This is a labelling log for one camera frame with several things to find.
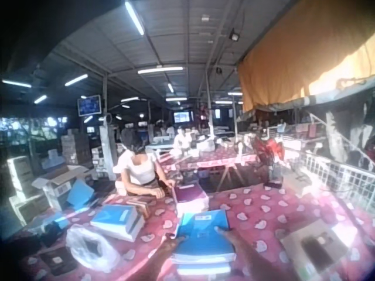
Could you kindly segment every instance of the hand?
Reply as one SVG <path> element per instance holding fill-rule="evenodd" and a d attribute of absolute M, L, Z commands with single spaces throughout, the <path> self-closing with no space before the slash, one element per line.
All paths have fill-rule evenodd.
<path fill-rule="evenodd" d="M 174 188 L 174 186 L 176 185 L 175 180 L 165 180 L 164 183 L 170 189 Z"/>
<path fill-rule="evenodd" d="M 150 193 L 151 195 L 155 196 L 156 199 L 160 199 L 165 196 L 164 191 L 160 187 L 150 190 Z"/>
<path fill-rule="evenodd" d="M 242 238 L 242 236 L 236 230 L 223 230 L 219 227 L 215 227 L 215 231 L 227 238 L 236 249 L 237 247 L 241 247 L 243 243 L 246 244 L 244 238 Z"/>
<path fill-rule="evenodd" d="M 160 245 L 158 252 L 163 254 L 167 257 L 170 257 L 173 251 L 177 248 L 177 246 L 185 240 L 185 237 L 178 237 L 173 239 L 175 235 L 172 233 L 165 234 L 165 240 Z"/>

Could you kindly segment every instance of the orange tarp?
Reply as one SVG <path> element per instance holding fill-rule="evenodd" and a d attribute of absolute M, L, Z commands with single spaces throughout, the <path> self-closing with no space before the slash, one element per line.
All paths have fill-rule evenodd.
<path fill-rule="evenodd" d="M 300 0 L 238 66 L 244 112 L 375 75 L 375 15 L 362 0 Z"/>

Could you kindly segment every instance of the pink tablecloth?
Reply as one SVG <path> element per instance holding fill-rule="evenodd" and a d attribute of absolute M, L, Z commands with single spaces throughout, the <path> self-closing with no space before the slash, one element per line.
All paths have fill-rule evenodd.
<path fill-rule="evenodd" d="M 112 196 L 109 202 L 122 204 L 124 198 Z M 175 205 L 171 198 L 155 200 L 150 208 L 152 215 L 134 243 L 108 238 L 122 255 L 121 263 L 110 273 L 95 272 L 79 265 L 71 273 L 53 277 L 38 255 L 23 259 L 22 265 L 32 276 L 45 273 L 44 280 L 124 280 L 146 262 L 160 245 L 163 235 L 173 232 L 178 223 Z M 281 190 L 264 190 L 262 185 L 258 185 L 211 194 L 210 208 L 212 210 L 226 209 L 230 226 L 236 228 L 263 257 L 286 272 L 291 270 L 292 266 L 279 242 L 279 239 L 284 235 L 318 218 L 322 218 L 332 226 L 339 224 L 343 229 L 341 233 L 344 236 L 354 229 L 344 210 L 328 192 L 323 193 L 318 199 L 309 194 L 300 198 L 287 187 Z M 88 225 L 94 213 L 95 211 L 87 211 L 70 217 L 69 220 L 71 223 Z M 375 238 L 375 221 L 360 210 L 353 210 L 353 213 L 364 230 Z M 358 235 L 355 235 L 353 239 L 347 257 L 337 267 L 332 268 L 324 279 L 360 280 L 364 272 L 370 269 L 375 262 L 374 258 Z M 54 248 L 64 245 L 64 241 L 65 237 L 61 238 Z M 236 269 L 233 272 L 237 274 L 226 280 L 252 279 L 251 272 L 245 267 L 240 255 L 231 266 Z M 159 280 L 191 279 L 178 276 L 175 267 L 170 261 L 167 261 L 159 275 Z M 207 280 L 207 277 L 195 277 L 194 280 Z"/>
<path fill-rule="evenodd" d="M 255 162 L 257 156 L 254 154 L 245 154 L 241 158 L 237 156 L 233 148 L 219 147 L 214 152 L 201 152 L 197 158 L 189 157 L 183 161 L 172 157 L 164 156 L 160 163 L 165 171 L 187 170 L 198 168 L 210 168 L 241 162 Z"/>

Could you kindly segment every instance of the white plastic bag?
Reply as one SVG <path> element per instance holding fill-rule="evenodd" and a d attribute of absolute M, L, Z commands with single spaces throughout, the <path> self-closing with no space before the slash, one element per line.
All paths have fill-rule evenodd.
<path fill-rule="evenodd" d="M 89 251 L 85 241 L 97 244 L 99 256 Z M 68 229 L 66 246 L 77 262 L 92 270 L 110 272 L 121 260 L 119 253 L 102 235 L 82 225 L 74 224 Z"/>

